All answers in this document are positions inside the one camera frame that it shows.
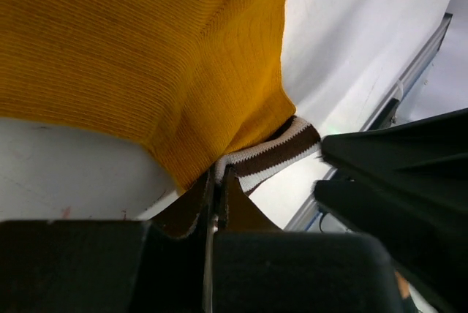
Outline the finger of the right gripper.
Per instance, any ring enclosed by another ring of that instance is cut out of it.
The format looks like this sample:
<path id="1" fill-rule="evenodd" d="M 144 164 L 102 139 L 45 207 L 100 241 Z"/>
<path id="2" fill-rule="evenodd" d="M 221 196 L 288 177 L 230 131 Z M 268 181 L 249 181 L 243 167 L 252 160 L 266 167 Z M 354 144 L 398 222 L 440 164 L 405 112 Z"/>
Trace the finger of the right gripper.
<path id="1" fill-rule="evenodd" d="M 314 199 L 347 228 L 377 238 L 397 271 L 439 312 L 467 311 L 467 228 L 444 230 L 357 181 L 318 181 Z"/>
<path id="2" fill-rule="evenodd" d="M 329 135 L 322 157 L 367 184 L 416 195 L 467 193 L 467 110 L 368 132 Z"/>

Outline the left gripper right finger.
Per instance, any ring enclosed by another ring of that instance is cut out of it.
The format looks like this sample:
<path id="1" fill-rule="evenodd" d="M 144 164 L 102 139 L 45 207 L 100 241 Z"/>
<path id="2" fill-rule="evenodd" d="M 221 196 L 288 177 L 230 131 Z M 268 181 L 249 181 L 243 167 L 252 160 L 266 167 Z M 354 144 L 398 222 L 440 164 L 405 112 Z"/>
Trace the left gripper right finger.
<path id="1" fill-rule="evenodd" d="M 233 169 L 213 236 L 214 312 L 400 312 L 390 257 L 368 235 L 280 230 L 244 194 Z"/>

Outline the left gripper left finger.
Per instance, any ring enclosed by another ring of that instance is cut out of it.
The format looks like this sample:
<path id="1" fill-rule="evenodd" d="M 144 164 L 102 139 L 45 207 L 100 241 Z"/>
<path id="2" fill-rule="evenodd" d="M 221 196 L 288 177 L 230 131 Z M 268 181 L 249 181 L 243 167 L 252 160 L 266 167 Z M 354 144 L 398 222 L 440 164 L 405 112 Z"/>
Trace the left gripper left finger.
<path id="1" fill-rule="evenodd" d="M 1 223 L 3 312 L 202 312 L 214 176 L 147 221 Z"/>

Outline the mustard yellow striped sock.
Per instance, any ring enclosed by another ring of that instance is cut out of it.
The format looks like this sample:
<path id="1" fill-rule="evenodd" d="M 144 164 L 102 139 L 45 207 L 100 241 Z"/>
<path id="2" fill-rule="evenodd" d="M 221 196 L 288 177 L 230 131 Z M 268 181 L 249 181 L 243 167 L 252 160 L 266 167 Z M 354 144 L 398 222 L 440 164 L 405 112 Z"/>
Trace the mustard yellow striped sock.
<path id="1" fill-rule="evenodd" d="M 314 153 L 282 86 L 286 0 L 1 0 L 1 115 L 144 147 L 245 193 Z"/>

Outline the aluminium mounting rail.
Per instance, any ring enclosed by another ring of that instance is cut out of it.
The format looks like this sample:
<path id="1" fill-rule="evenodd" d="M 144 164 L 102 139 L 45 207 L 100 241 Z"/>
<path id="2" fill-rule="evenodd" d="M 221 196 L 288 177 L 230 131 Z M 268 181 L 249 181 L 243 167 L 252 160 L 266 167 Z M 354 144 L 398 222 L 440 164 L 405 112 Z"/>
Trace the aluminium mounting rail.
<path id="1" fill-rule="evenodd" d="M 410 105 L 416 100 L 416 91 L 423 85 L 423 79 L 429 73 L 429 67 L 442 46 L 449 29 L 453 15 L 445 13 L 441 24 L 433 33 L 422 50 L 405 69 L 391 90 L 384 96 L 374 112 L 369 116 L 360 131 L 385 129 L 394 125 L 407 123 L 403 117 Z M 304 204 L 285 227 L 287 231 L 319 231 L 320 222 L 326 213 L 317 205 L 312 196 Z"/>

